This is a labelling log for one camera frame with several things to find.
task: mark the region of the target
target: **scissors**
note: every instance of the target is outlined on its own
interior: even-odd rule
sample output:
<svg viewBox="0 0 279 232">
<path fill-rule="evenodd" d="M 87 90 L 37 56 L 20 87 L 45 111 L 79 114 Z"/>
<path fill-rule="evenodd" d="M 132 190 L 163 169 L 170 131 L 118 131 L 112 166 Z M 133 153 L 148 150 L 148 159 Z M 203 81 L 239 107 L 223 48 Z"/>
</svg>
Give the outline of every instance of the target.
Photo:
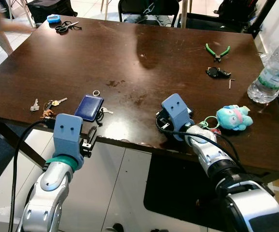
<svg viewBox="0 0 279 232">
<path fill-rule="evenodd" d="M 62 34 L 62 33 L 67 32 L 68 28 L 71 28 L 72 26 L 76 25 L 77 23 L 79 23 L 79 22 L 75 22 L 70 25 L 59 25 L 59 26 L 56 26 L 55 29 L 58 33 Z"/>
</svg>

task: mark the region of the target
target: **tiled floor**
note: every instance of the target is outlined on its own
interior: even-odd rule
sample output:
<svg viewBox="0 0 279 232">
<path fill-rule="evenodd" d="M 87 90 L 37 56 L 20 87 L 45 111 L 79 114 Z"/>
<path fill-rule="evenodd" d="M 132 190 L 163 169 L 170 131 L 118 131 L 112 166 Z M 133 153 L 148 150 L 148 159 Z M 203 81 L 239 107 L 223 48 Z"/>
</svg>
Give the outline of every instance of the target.
<svg viewBox="0 0 279 232">
<path fill-rule="evenodd" d="M 73 9 L 78 12 L 78 17 L 104 19 L 105 8 L 103 8 L 103 12 L 100 11 L 102 0 L 71 0 L 71 2 Z M 221 2 L 222 0 L 193 0 L 192 12 L 216 16 L 213 11 L 218 9 Z M 117 3 L 118 0 L 110 2 L 108 20 L 118 21 Z M 28 23 L 24 14 L 16 21 Z M 13 49 L 16 49 L 29 37 L 28 34 L 16 32 L 9 32 L 6 35 Z M 0 64 L 6 58 L 6 53 L 0 47 Z M 50 140 L 52 135 L 44 136 L 43 134 L 37 135 L 37 133 L 37 131 L 31 133 L 28 141 L 30 139 L 31 146 L 36 146 L 35 149 L 38 149 L 40 153 L 43 152 L 43 156 L 46 157 L 54 149 L 52 140 Z M 76 173 L 71 183 L 69 197 L 63 205 L 61 229 L 63 228 L 67 232 L 96 232 L 118 221 L 123 222 L 126 231 L 132 232 L 161 229 L 161 227 L 180 232 L 215 232 L 209 228 L 149 212 L 143 207 L 149 163 L 150 155 L 147 153 L 109 145 L 96 146 L 92 158 L 86 159 L 84 168 Z M 22 156 L 19 160 L 19 168 L 21 168 L 21 172 L 18 178 L 21 179 L 17 183 L 17 216 L 22 212 L 22 203 L 25 201 L 30 184 L 35 181 L 40 172 Z M 11 167 L 9 166 L 4 171 L 5 178 L 0 180 L 0 208 L 9 206 L 10 172 Z M 279 202 L 279 181 L 270 184 L 270 187 L 274 190 Z"/>
</svg>

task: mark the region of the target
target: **silver key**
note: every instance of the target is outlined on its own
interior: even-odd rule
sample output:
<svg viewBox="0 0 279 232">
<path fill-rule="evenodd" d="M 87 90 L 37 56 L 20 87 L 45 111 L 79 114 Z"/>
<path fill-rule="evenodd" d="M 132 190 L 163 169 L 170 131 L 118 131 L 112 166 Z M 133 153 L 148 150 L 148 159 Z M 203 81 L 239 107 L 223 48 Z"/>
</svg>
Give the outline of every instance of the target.
<svg viewBox="0 0 279 232">
<path fill-rule="evenodd" d="M 55 100 L 55 101 L 52 102 L 52 105 L 53 106 L 60 105 L 61 102 L 66 101 L 66 100 L 67 100 L 67 98 L 63 98 L 63 99 L 61 99 L 59 101 Z"/>
<path fill-rule="evenodd" d="M 101 111 L 103 111 L 104 113 L 110 113 L 110 114 L 113 114 L 114 112 L 108 110 L 106 107 L 102 107 L 101 108 Z"/>
<path fill-rule="evenodd" d="M 38 99 L 36 98 L 34 105 L 31 106 L 31 108 L 30 108 L 31 111 L 38 111 L 39 110 L 39 105 L 37 103 L 38 103 Z"/>
</svg>

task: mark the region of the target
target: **plastic water bottle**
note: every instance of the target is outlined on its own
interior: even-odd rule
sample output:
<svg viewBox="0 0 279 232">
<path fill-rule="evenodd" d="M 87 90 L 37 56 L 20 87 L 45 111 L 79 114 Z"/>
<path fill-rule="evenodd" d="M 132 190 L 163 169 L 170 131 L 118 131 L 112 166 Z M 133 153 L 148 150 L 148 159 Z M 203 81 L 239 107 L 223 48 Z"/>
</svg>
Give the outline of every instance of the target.
<svg viewBox="0 0 279 232">
<path fill-rule="evenodd" d="M 279 47 L 269 58 L 259 77 L 248 88 L 248 96 L 258 103 L 268 103 L 279 94 Z"/>
</svg>

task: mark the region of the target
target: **blue tape measure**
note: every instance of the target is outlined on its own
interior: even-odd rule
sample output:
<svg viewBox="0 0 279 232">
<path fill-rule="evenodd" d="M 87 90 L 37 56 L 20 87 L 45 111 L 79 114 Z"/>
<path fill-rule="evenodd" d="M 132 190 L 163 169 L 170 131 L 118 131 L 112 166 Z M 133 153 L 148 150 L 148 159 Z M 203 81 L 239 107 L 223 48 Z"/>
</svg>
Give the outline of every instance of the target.
<svg viewBox="0 0 279 232">
<path fill-rule="evenodd" d="M 61 21 L 60 15 L 58 14 L 51 14 L 47 16 L 47 21 L 49 24 L 51 23 L 59 23 Z"/>
</svg>

